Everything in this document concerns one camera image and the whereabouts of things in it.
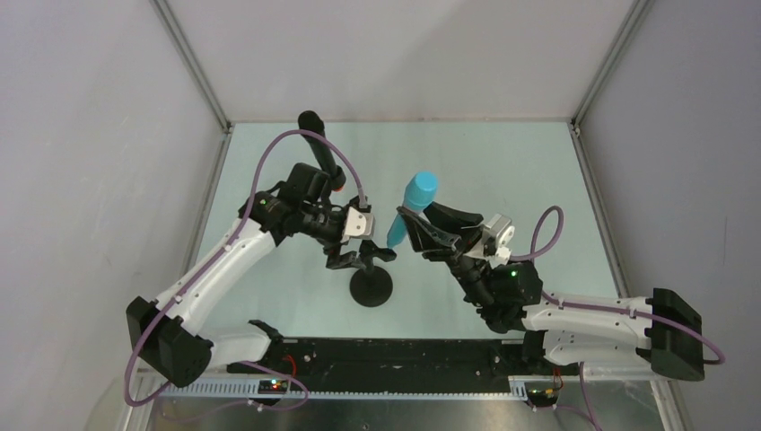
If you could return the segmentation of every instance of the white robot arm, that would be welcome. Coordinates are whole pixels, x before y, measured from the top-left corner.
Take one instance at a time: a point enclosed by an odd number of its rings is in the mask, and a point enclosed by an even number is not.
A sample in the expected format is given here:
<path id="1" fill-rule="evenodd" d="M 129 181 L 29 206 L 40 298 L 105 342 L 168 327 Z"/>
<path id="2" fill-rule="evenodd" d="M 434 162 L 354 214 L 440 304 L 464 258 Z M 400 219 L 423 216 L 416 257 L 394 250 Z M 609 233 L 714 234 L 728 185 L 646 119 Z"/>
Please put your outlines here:
<path id="1" fill-rule="evenodd" d="M 356 251 L 341 254 L 340 250 L 351 239 L 372 238 L 374 217 L 370 207 L 359 208 L 356 199 L 344 207 L 330 205 L 328 175 L 304 163 L 297 163 L 288 181 L 277 188 L 280 189 L 277 196 L 272 194 L 274 190 L 256 193 L 249 220 L 240 231 L 241 218 L 172 287 L 150 303 L 137 297 L 127 307 L 133 347 L 141 337 L 146 339 L 140 357 L 175 386 L 191 384 L 209 367 L 256 362 L 267 352 L 272 338 L 279 337 L 276 330 L 261 321 L 242 322 L 224 330 L 206 329 L 204 323 L 241 276 L 284 238 L 303 233 L 316 239 L 327 255 L 329 269 L 365 265 L 363 256 Z M 239 211 L 239 217 L 243 217 L 246 205 Z M 389 254 L 391 259 L 396 256 L 392 251 Z M 188 286 L 193 277 L 197 279 Z M 171 307 L 155 329 L 146 331 L 168 305 Z"/>
<path id="2" fill-rule="evenodd" d="M 240 219 L 233 223 L 230 231 L 175 285 L 156 297 L 156 307 L 161 309 L 175 297 L 177 292 L 188 282 L 222 248 Z M 225 253 L 208 269 L 198 281 L 179 299 L 178 303 L 167 312 L 169 319 L 181 319 L 182 328 L 189 335 L 198 335 L 212 342 L 211 361 L 207 368 L 227 365 L 243 360 L 258 361 L 269 347 L 269 336 L 259 327 L 243 324 L 224 330 L 204 329 L 204 322 L 209 313 L 230 288 L 256 264 L 276 247 L 272 234 L 261 231 L 261 225 L 249 220 L 238 238 L 225 247 Z"/>
<path id="3" fill-rule="evenodd" d="M 562 224 L 561 210 L 551 209 L 558 211 Z M 423 212 L 425 219 L 404 207 L 397 211 L 413 250 L 449 267 L 465 301 L 476 306 L 491 330 L 526 331 L 524 359 L 650 368 L 669 378 L 704 379 L 701 318 L 676 293 L 654 289 L 652 298 L 607 299 L 545 292 L 533 259 L 551 244 L 512 256 L 509 218 L 496 215 L 484 224 L 479 214 L 436 202 Z"/>

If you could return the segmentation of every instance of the gray wall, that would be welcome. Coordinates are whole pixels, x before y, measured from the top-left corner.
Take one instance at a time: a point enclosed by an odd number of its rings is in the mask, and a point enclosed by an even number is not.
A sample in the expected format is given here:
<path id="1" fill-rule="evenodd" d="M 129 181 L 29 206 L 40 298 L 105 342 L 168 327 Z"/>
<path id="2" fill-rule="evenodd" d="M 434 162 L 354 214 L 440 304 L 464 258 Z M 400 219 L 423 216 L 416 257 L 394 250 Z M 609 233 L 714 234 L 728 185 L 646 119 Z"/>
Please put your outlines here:
<path id="1" fill-rule="evenodd" d="M 414 121 L 570 118 L 632 2 L 170 3 L 233 120 Z"/>
<path id="2" fill-rule="evenodd" d="M 2 10 L 0 428 L 82 429 L 127 304 L 179 275 L 221 134 L 147 0 Z"/>
<path id="3" fill-rule="evenodd" d="M 632 293 L 678 291 L 729 358 L 681 384 L 695 428 L 758 429 L 761 2 L 656 2 L 582 137 Z"/>

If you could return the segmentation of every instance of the blue cylinder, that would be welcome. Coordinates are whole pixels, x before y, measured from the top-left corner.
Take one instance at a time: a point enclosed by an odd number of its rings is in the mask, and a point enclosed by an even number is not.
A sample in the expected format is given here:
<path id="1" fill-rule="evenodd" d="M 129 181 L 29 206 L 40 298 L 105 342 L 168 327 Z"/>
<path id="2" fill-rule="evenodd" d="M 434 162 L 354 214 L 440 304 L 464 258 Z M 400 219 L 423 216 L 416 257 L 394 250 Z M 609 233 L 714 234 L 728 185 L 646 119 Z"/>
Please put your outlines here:
<path id="1" fill-rule="evenodd" d="M 412 177 L 412 180 L 405 188 L 404 200 L 402 207 L 420 213 L 426 209 L 433 198 L 436 196 L 436 190 L 439 188 L 439 180 L 431 172 L 418 172 Z M 386 235 L 386 246 L 390 249 L 396 247 L 407 236 L 407 228 L 401 215 L 397 214 L 394 223 L 391 224 L 389 233 Z"/>

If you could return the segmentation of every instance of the purple cable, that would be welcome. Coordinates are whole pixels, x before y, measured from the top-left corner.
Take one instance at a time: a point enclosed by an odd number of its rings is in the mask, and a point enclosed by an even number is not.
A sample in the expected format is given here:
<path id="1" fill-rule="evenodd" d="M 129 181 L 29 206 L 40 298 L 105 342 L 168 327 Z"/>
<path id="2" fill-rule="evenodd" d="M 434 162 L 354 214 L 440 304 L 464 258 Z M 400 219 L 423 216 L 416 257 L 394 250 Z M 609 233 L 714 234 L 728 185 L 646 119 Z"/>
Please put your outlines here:
<path id="1" fill-rule="evenodd" d="M 230 402 L 224 403 L 221 406 L 217 406 L 217 407 L 215 407 L 215 408 L 213 408 L 211 410 L 208 410 L 208 411 L 206 411 L 204 413 L 201 413 L 200 415 L 197 415 L 197 416 L 194 416 L 194 417 L 191 417 L 191 418 L 183 418 L 183 419 L 170 418 L 170 417 L 166 416 L 166 414 L 163 413 L 163 412 L 162 412 L 162 417 L 164 419 L 166 419 L 166 420 L 169 420 L 170 422 L 174 422 L 174 423 L 177 423 L 177 424 L 187 424 L 189 422 L 195 422 L 197 420 L 209 417 L 209 416 L 213 415 L 214 413 L 216 413 L 216 412 L 218 412 L 220 410 L 224 410 L 224 409 L 227 409 L 229 407 L 242 406 L 242 405 L 256 406 L 257 409 L 262 408 L 263 410 L 270 410 L 270 411 L 287 411 L 287 410 L 298 409 L 299 407 L 304 405 L 304 403 L 307 402 L 307 400 L 310 397 L 310 392 L 307 389 L 307 387 L 304 385 L 304 383 L 301 383 L 295 377 L 292 377 L 292 376 L 286 375 L 286 374 L 278 373 L 277 371 L 275 371 L 273 369 L 267 368 L 267 367 L 265 367 L 263 365 L 254 364 L 253 362 L 250 362 L 250 361 L 241 361 L 241 364 L 244 364 L 244 365 L 256 368 L 256 369 L 258 369 L 259 371 L 261 371 L 263 373 L 271 374 L 271 375 L 280 377 L 283 380 L 287 380 L 289 382 L 295 383 L 295 385 L 300 387 L 302 389 L 302 391 L 304 392 L 304 398 L 300 399 L 299 402 L 293 404 L 292 406 L 287 406 L 287 407 L 266 406 L 264 404 L 261 404 L 261 403 L 258 403 L 256 401 L 254 401 L 254 400 L 235 400 L 235 401 L 230 401 Z"/>
<path id="2" fill-rule="evenodd" d="M 541 248 L 539 251 L 535 251 L 537 249 L 537 241 L 539 238 L 539 231 L 541 231 L 542 224 L 544 224 L 545 220 L 547 219 L 547 216 L 550 215 L 553 211 L 557 212 L 557 227 L 555 229 L 555 233 L 552 235 L 552 239 L 549 240 L 547 245 Z M 563 209 L 557 205 L 552 205 L 548 209 L 545 210 L 544 214 L 539 218 L 539 221 L 537 222 L 537 227 L 534 228 L 534 234 L 531 237 L 531 250 L 529 254 L 524 254 L 523 256 L 511 256 L 510 260 L 515 262 L 522 262 L 524 260 L 534 260 L 538 258 L 539 256 L 547 253 L 549 249 L 553 248 L 555 246 L 555 243 L 557 240 L 560 239 L 560 233 L 563 232 L 563 223 L 565 221 L 565 216 L 563 214 Z"/>
<path id="3" fill-rule="evenodd" d="M 246 225 L 246 223 L 249 221 L 249 215 L 251 214 L 251 209 L 254 205 L 254 195 L 257 193 L 257 186 L 259 181 L 259 175 L 261 174 L 262 167 L 264 166 L 264 162 L 269 156 L 270 152 L 272 152 L 272 149 L 275 148 L 275 145 L 277 145 L 280 141 L 282 141 L 285 137 L 290 135 L 305 135 L 305 136 L 311 136 L 315 139 L 319 140 L 322 144 L 330 148 L 333 153 L 336 153 L 339 159 L 341 159 L 344 164 L 346 165 L 346 168 L 351 172 L 352 177 L 354 177 L 354 182 L 357 186 L 357 195 L 359 196 L 359 206 L 360 208 L 367 207 L 367 199 L 364 196 L 364 190 L 362 188 L 362 183 L 359 180 L 359 175 L 357 174 L 356 170 L 354 169 L 354 166 L 349 162 L 349 159 L 346 158 L 346 156 L 341 153 L 338 148 L 336 148 L 335 145 L 331 144 L 330 141 L 328 141 L 325 137 L 322 135 L 319 135 L 317 133 L 314 133 L 309 130 L 288 130 L 287 132 L 283 132 L 280 135 L 278 135 L 270 145 L 267 146 L 267 148 L 264 150 L 264 153 L 262 154 L 261 159 L 259 159 L 259 163 L 257 164 L 256 172 L 254 173 L 254 181 L 251 182 L 251 192 L 249 194 L 249 202 L 246 205 L 246 211 L 243 213 L 243 217 L 241 219 L 241 222 L 238 223 L 238 226 L 235 228 L 235 230 L 232 232 L 232 235 L 230 235 L 230 239 L 227 240 L 226 245 L 232 245 L 233 242 L 235 242 L 236 239 L 238 239 L 238 235 L 241 233 L 241 230 L 243 229 L 243 226 Z M 166 388 L 169 387 L 170 383 L 166 382 L 164 383 L 159 389 L 157 389 L 154 393 L 151 395 L 148 395 L 143 400 L 133 400 L 132 396 L 129 394 L 129 382 L 132 378 L 132 373 L 135 371 L 135 364 L 137 362 L 138 355 L 140 354 L 140 351 L 143 350 L 143 347 L 145 346 L 145 342 L 148 340 L 148 337 L 151 335 L 153 330 L 156 329 L 156 326 L 159 324 L 159 321 L 166 315 L 167 312 L 169 312 L 169 309 L 174 306 L 176 301 L 176 297 L 182 297 L 188 289 L 190 289 L 199 278 L 201 278 L 208 269 L 210 269 L 217 260 L 219 260 L 222 255 L 225 253 L 224 247 L 220 248 L 213 256 L 212 258 L 207 261 L 193 276 L 190 277 L 188 282 L 177 291 L 177 293 L 169 300 L 167 301 L 166 305 L 161 308 L 158 314 L 156 314 L 156 317 L 153 318 L 153 320 L 148 324 L 148 326 L 143 331 L 143 334 L 140 336 L 139 339 L 137 339 L 137 342 L 135 343 L 135 348 L 132 350 L 132 355 L 129 357 L 129 361 L 127 362 L 127 369 L 124 372 L 124 401 L 127 403 L 128 406 L 131 407 L 140 407 L 144 404 L 147 404 L 153 400 L 156 399 L 156 397 L 159 396 Z"/>
<path id="4" fill-rule="evenodd" d="M 582 395 L 584 396 L 584 404 L 587 405 L 587 411 L 590 412 L 589 420 L 594 425 L 595 429 L 597 431 L 602 431 L 602 427 L 599 425 L 599 422 L 597 421 L 597 415 L 594 412 L 594 409 L 592 408 L 592 402 L 590 400 L 590 396 L 587 393 L 587 383 L 584 381 L 584 363 L 579 363 L 579 384 L 582 387 Z"/>
<path id="5" fill-rule="evenodd" d="M 549 216 L 549 214 L 553 211 L 557 212 L 557 228 L 555 229 L 555 234 L 552 235 L 552 239 L 550 240 L 550 242 L 547 243 L 546 246 L 544 246 L 539 251 L 535 251 L 537 248 L 539 232 L 542 229 L 542 224 L 544 224 L 545 220 L 547 219 L 547 216 Z M 553 205 L 550 208 L 548 208 L 544 212 L 544 214 L 542 214 L 542 216 L 539 218 L 539 221 L 537 222 L 537 227 L 534 228 L 534 233 L 531 235 L 531 249 L 529 251 L 529 254 L 525 256 L 512 256 L 510 257 L 510 259 L 515 261 L 534 260 L 535 258 L 548 252 L 549 249 L 551 249 L 555 245 L 557 240 L 560 238 L 560 233 L 563 231 L 564 220 L 565 220 L 565 217 L 563 214 L 563 209 L 561 207 Z M 560 305 L 560 301 L 555 299 L 552 295 L 549 295 L 547 292 L 543 291 L 542 297 L 545 298 L 546 301 L 549 301 L 550 303 L 554 305 Z M 590 303 L 573 303 L 573 302 L 565 301 L 563 302 L 563 307 L 577 308 L 580 310 L 590 310 L 593 312 L 614 312 L 616 314 L 625 314 L 626 316 L 629 315 L 629 310 L 626 308 L 608 307 L 606 305 L 593 305 Z M 714 354 L 717 357 L 717 359 L 704 361 L 705 364 L 721 365 L 727 359 L 724 353 L 719 349 L 719 347 L 713 344 L 711 340 L 707 339 L 701 334 L 698 334 L 696 331 L 689 329 L 687 326 L 682 325 L 681 323 L 678 323 L 671 319 L 666 319 L 664 317 L 657 316 L 655 314 L 651 314 L 648 312 L 640 312 L 637 310 L 634 310 L 634 316 L 643 317 L 645 319 L 650 319 L 652 321 L 659 321 L 660 323 L 669 325 L 672 328 L 681 330 L 685 332 L 687 335 L 689 335 L 690 337 L 697 339 L 701 343 L 705 344 L 708 348 L 710 348 L 714 352 Z"/>
<path id="6" fill-rule="evenodd" d="M 581 409 L 574 406 L 555 406 L 555 410 L 565 410 L 565 411 L 572 411 L 573 413 L 576 413 L 577 415 L 581 416 L 582 418 L 587 419 L 590 421 L 592 425 L 594 425 L 594 422 L 592 422 L 592 418 L 590 418 L 590 415 L 584 413 Z"/>
<path id="7" fill-rule="evenodd" d="M 553 305 L 559 306 L 560 300 L 555 299 L 552 295 L 548 295 L 547 292 L 542 292 L 542 297 L 545 298 L 545 300 L 552 303 Z M 579 310 L 589 310 L 591 312 L 612 312 L 615 314 L 623 314 L 627 317 L 629 316 L 628 308 L 608 307 L 606 305 L 594 305 L 591 303 L 574 303 L 570 301 L 563 301 L 563 307 L 576 308 Z M 707 339 L 703 335 L 697 333 L 695 330 L 692 330 L 677 321 L 666 319 L 665 317 L 660 317 L 658 315 L 655 315 L 649 312 L 641 312 L 639 310 L 634 310 L 634 317 L 642 317 L 644 319 L 650 319 L 651 321 L 659 321 L 660 323 L 663 323 L 664 325 L 669 325 L 672 328 L 681 330 L 682 332 L 685 332 L 687 335 L 689 335 L 693 339 L 696 339 L 700 341 L 701 343 L 705 344 L 708 348 L 710 348 L 714 352 L 717 359 L 704 360 L 703 361 L 704 364 L 721 365 L 727 360 L 727 357 L 724 355 L 722 350 L 719 349 L 718 346 L 713 344 L 711 340 Z"/>

